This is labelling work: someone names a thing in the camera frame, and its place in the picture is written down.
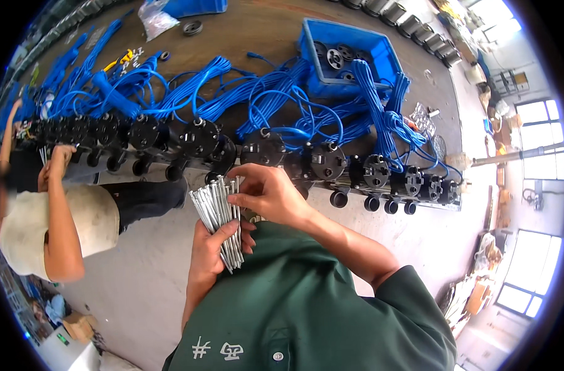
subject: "white shirt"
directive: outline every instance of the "white shirt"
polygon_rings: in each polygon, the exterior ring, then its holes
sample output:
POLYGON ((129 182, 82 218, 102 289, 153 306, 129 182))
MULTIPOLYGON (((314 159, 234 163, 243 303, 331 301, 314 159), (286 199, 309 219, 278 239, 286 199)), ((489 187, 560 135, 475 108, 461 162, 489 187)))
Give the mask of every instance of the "white shirt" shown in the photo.
MULTIPOLYGON (((66 189, 65 195, 78 231, 82 257, 115 247, 119 210, 111 194, 100 186, 76 185, 66 189)), ((17 274, 35 274, 49 281, 44 261, 48 229, 48 193, 18 194, 0 230, 0 249, 17 274)))

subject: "bundle of bolts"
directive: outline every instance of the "bundle of bolts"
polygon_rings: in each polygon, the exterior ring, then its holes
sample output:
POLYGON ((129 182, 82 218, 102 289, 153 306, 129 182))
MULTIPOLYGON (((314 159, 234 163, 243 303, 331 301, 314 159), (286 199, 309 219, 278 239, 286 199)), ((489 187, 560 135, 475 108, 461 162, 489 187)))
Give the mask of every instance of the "bundle of bolts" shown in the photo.
POLYGON ((239 221, 239 229, 236 233, 220 246, 220 258, 230 274, 233 273, 233 269, 240 268, 244 262, 241 251, 240 207, 229 204, 226 200, 228 195, 239 192, 239 186, 238 176, 236 179, 225 181, 224 177, 219 175, 217 181, 212 181, 195 192, 189 192, 199 217, 211 234, 232 219, 239 221))

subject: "yellow tool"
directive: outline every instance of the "yellow tool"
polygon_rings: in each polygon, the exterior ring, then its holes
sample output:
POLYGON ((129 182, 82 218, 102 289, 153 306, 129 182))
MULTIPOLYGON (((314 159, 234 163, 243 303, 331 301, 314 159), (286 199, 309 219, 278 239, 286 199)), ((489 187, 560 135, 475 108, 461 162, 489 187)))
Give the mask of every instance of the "yellow tool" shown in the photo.
POLYGON ((131 58, 133 58, 133 51, 131 51, 131 49, 128 49, 127 52, 124 53, 121 58, 117 58, 113 62, 109 63, 103 69, 103 71, 108 72, 111 68, 113 68, 113 67, 115 67, 115 65, 117 65, 117 62, 119 62, 119 64, 123 64, 125 62, 129 62, 131 60, 131 58))

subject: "metal cylinder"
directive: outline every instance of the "metal cylinder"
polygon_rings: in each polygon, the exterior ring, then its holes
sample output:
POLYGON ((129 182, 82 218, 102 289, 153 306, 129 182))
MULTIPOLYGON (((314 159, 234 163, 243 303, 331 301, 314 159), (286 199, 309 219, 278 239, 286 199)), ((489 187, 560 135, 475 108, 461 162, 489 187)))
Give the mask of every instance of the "metal cylinder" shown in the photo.
POLYGON ((437 33, 424 42, 424 48, 432 54, 443 45, 445 45, 445 38, 437 33))
POLYGON ((412 40, 418 45, 422 45, 429 37, 433 36, 434 31, 428 23, 424 23, 412 35, 412 40))
POLYGON ((395 2, 391 4, 389 8, 387 8, 387 10, 379 16, 379 19, 381 19, 382 22, 386 25, 395 27, 397 20, 400 19, 405 14, 405 12, 406 10, 404 8, 404 5, 395 2))
POLYGON ((368 0, 366 4, 362 6, 362 10, 371 17, 378 17, 383 7, 389 1, 390 0, 368 0))
POLYGON ((446 40, 445 45, 438 48, 434 54, 437 57, 442 58, 443 56, 448 55, 449 53, 452 53, 454 50, 455 50, 455 45, 453 44, 453 41, 446 40))
POLYGON ((422 22, 412 14, 397 27, 397 31, 404 37, 411 37, 420 27, 422 27, 422 22))
POLYGON ((364 0, 342 0, 342 4, 347 6, 350 9, 358 9, 364 0))
POLYGON ((457 63, 461 62, 461 54, 456 50, 443 57, 443 63, 451 68, 457 63))

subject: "concrete floor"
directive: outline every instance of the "concrete floor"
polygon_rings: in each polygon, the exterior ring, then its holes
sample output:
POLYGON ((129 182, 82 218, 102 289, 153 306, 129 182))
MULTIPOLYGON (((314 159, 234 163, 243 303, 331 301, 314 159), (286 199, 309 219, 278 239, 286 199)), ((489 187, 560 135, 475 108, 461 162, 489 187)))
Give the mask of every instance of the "concrete floor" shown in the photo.
MULTIPOLYGON (((282 12, 274 6, 275 1, 257 2, 269 6, 272 12, 282 12)), ((317 2, 316 6, 336 6, 334 11, 340 19, 349 12, 340 4, 322 3, 325 4, 317 2)), ((417 6, 415 12, 420 19, 432 21, 435 30, 441 29, 426 0, 409 3, 411 8, 417 6)), ((392 42, 401 37, 397 33, 388 35, 392 42)), ((485 157, 484 112, 476 87, 465 79, 464 69, 468 67, 463 62, 450 71, 459 106, 461 145, 470 157, 485 157)), ((452 124, 452 130, 457 130, 456 126, 452 124)), ((162 169, 153 165, 147 180, 164 180, 162 169)), ((204 185, 202 172, 187 170, 185 175, 191 188, 204 185)), ((401 210, 395 215, 370 213, 363 208, 364 197, 356 195, 351 195, 348 205, 338 210, 329 204, 330 191, 324 189, 313 189, 308 201, 331 219, 383 243, 403 265, 412 264, 435 296, 468 270, 476 236, 483 228, 488 186, 496 181, 496 168, 473 168, 465 176, 472 181, 473 190, 462 196, 460 212, 420 207, 414 215, 405 215, 401 210)), ((118 175, 101 176, 106 183, 132 179, 135 177, 130 174, 130 166, 123 166, 118 175)), ((84 279, 57 288, 72 308, 98 319, 98 330, 110 352, 145 371, 161 369, 180 339, 193 225, 197 219, 197 212, 189 203, 161 218, 139 221, 120 236, 117 247, 85 259, 84 279)), ((356 285, 359 294, 371 294, 362 281, 356 285)))

